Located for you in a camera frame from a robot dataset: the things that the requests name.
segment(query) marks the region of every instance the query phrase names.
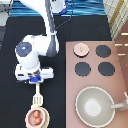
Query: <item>brown table surface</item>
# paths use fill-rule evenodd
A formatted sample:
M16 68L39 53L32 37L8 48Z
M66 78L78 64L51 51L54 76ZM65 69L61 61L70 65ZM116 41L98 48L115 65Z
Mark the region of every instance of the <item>brown table surface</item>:
M89 54L85 58L79 58L73 53L73 48L78 43L85 43L89 47ZM98 45L107 45L111 48L111 55L106 58L99 57L95 51ZM81 77L75 73L75 65L78 62L86 62L90 65L91 72L88 76ZM101 62L112 63L115 73L112 76L102 76L98 71ZM79 119L75 111L78 93L88 86L97 86L106 90L112 96L114 103L120 103L125 99L126 87L114 41L66 42L66 128L90 128ZM116 110L114 119L105 128L128 128L128 111Z

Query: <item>black floor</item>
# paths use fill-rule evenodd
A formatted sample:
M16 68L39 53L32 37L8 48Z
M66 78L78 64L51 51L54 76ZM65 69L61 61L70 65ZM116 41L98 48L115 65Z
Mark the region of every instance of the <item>black floor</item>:
M2 46L5 30L6 30L5 26L0 26L0 47Z
M55 17L58 26L69 17ZM0 128L25 128L25 115L31 107L35 86L16 82L15 47L28 34L45 34L41 17L9 18L0 50ZM51 120L48 128L66 128L65 42L111 41L107 16L79 16L58 28L59 53L52 58L40 57L42 66L54 69L55 77L41 84L44 107Z

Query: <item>white bowl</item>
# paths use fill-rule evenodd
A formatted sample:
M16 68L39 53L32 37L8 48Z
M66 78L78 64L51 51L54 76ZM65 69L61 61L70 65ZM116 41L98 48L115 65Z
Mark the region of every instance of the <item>white bowl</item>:
M105 127L114 118L115 109L112 97L99 87L87 87L76 98L76 112L87 125L95 128Z

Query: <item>black circle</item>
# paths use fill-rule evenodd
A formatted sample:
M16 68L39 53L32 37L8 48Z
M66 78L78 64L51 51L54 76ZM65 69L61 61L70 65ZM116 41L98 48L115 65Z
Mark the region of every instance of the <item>black circle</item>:
M98 70L103 76L112 76L115 72L114 66L109 62L100 63Z
M74 54L75 54L77 57L79 57L79 58L84 58L84 57L86 57L86 56L89 54L89 52L88 52L86 55L83 55L83 56L79 56L79 55L77 55L75 52L74 52Z
M96 48L96 54L102 58L106 58L111 54L111 49L106 45L99 45Z
M87 76L91 71L91 68L86 62L79 62L75 65L75 72L79 76Z

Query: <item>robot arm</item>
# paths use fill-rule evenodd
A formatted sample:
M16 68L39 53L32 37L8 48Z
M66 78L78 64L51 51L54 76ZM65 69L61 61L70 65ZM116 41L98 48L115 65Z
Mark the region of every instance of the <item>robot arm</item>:
M29 83L43 82L43 79L53 78L53 69L41 69L38 56L53 57L59 51L59 42L56 36L53 14L49 0L20 0L27 7L37 11L43 17L46 27L46 36L27 35L15 48L17 64L15 75L18 80L27 80Z

